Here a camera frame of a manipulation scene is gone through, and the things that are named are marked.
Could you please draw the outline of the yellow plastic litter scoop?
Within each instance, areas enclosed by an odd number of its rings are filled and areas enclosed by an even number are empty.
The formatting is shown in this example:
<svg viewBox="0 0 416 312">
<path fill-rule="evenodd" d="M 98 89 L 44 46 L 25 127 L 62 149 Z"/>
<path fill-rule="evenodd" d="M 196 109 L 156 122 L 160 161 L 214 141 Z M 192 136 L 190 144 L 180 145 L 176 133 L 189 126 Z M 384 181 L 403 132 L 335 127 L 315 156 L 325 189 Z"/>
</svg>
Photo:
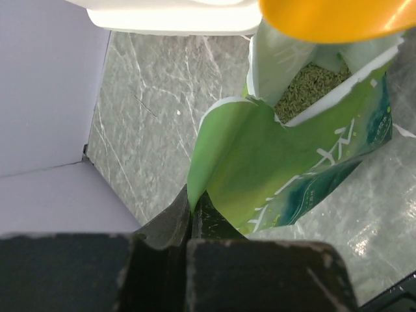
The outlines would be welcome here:
<svg viewBox="0 0 416 312">
<path fill-rule="evenodd" d="M 415 26 L 415 1 L 260 1 L 259 9 L 279 32 L 318 44 L 371 40 Z"/>
</svg>

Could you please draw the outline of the green cat litter bag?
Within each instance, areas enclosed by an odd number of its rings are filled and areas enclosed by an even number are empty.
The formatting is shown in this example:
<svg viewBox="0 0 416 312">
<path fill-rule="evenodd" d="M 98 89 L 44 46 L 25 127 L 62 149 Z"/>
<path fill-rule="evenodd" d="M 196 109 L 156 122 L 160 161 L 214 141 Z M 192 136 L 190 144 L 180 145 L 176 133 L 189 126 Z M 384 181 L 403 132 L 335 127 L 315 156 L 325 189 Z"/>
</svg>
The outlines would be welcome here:
<svg viewBox="0 0 416 312">
<path fill-rule="evenodd" d="M 190 210 L 203 194 L 238 231 L 288 226 L 331 194 L 393 136 L 387 71 L 401 32 L 349 44 L 290 38 L 262 21 L 249 43 L 242 96 L 203 115 L 187 177 Z M 287 123 L 275 107 L 309 63 L 351 76 Z"/>
</svg>

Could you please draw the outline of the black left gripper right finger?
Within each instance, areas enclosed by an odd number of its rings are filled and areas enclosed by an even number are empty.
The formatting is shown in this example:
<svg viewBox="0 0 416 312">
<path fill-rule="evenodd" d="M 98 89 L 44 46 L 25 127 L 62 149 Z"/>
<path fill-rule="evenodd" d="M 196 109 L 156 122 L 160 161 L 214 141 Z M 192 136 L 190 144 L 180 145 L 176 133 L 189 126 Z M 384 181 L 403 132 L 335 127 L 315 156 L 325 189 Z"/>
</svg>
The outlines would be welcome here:
<svg viewBox="0 0 416 312">
<path fill-rule="evenodd" d="M 345 262 L 313 240 L 249 240 L 204 194 L 187 243 L 187 311 L 357 311 Z"/>
</svg>

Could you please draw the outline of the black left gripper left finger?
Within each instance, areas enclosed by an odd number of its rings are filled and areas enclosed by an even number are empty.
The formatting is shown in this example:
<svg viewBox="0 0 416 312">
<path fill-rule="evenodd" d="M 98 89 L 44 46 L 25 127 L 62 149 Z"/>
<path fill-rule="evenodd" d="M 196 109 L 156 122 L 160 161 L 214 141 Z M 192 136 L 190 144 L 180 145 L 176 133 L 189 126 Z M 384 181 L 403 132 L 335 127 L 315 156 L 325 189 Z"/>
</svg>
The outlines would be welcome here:
<svg viewBox="0 0 416 312">
<path fill-rule="evenodd" d="M 1 236 L 2 311 L 183 311 L 185 189 L 132 233 Z"/>
</svg>

